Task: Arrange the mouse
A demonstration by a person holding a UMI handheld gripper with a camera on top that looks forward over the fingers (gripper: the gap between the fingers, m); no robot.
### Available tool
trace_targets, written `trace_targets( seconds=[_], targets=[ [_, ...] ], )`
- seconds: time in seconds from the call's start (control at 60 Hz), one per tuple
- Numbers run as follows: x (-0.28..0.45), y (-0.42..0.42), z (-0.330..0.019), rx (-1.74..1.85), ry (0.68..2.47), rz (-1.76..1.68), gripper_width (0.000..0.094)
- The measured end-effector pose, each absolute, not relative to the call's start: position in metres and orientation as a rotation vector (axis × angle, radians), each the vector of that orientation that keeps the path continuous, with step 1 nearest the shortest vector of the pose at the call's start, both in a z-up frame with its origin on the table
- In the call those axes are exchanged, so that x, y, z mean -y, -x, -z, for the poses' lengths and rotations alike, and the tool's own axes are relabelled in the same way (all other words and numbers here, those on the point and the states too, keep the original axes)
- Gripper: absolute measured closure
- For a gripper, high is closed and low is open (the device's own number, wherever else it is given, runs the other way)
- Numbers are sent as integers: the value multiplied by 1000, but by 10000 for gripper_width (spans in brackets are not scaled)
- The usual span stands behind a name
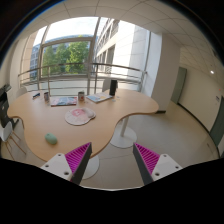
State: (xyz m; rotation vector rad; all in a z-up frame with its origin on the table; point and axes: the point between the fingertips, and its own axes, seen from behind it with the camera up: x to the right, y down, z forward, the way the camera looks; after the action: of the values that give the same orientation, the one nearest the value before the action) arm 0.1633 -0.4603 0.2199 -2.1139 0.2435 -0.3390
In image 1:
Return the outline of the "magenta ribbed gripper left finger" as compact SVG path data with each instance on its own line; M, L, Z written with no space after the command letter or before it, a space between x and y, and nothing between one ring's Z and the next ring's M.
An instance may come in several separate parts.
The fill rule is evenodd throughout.
M92 144L86 143L67 154L57 153L42 166L42 169L79 185L91 153Z

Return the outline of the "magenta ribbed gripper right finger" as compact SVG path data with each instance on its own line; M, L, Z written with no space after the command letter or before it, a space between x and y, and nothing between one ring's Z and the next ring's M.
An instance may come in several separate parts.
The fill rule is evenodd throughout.
M158 154L138 143L133 144L133 154L145 185L182 169L168 154Z

